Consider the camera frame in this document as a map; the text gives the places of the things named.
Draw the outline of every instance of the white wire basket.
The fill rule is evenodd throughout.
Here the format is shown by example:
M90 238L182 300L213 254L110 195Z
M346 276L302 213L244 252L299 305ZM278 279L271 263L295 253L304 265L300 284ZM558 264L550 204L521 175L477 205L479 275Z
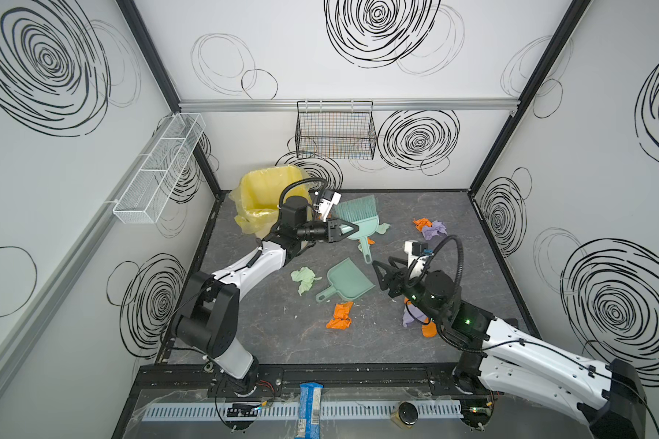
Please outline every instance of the white wire basket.
M161 137L112 210L120 221L155 224L159 220L204 128L200 113L178 113L157 131Z

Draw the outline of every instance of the metal rail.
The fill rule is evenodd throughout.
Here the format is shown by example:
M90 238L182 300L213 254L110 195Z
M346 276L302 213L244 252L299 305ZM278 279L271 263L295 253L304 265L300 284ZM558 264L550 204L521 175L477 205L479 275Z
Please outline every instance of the metal rail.
M322 105L323 111L357 110L360 103L373 102L374 111L401 110L508 110L517 111L517 98L418 98L418 99L211 99L181 101L183 112L298 111L299 103Z

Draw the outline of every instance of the yellow trash bag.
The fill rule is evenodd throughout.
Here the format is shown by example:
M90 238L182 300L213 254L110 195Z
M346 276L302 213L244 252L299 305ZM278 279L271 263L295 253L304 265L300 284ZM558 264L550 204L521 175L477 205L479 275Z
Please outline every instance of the yellow trash bag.
M278 199L283 189L307 177L306 171L293 165L259 169L243 176L239 186L230 193L230 199L237 206L235 222L242 228L242 233L266 236L271 226L278 221ZM286 198L292 195L310 201L308 185L291 189Z

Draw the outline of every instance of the dustpan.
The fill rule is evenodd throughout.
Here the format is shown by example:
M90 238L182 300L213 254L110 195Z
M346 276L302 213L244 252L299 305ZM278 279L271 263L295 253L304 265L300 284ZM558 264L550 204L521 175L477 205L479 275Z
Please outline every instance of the dustpan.
M354 301L369 291L374 285L361 273L351 258L344 259L327 271L330 287L315 296L322 303L338 294L344 301Z

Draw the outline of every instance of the teal brush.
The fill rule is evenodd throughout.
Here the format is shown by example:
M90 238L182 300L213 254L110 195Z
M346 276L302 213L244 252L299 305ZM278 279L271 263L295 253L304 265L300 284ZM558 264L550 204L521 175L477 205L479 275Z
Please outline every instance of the teal brush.
M342 201L334 206L332 213L337 218L357 224L359 231L349 236L350 240L359 240L361 253L364 261L371 263L371 249L369 248L369 236L376 233L378 229L378 212L376 209L376 197L369 195L349 201Z

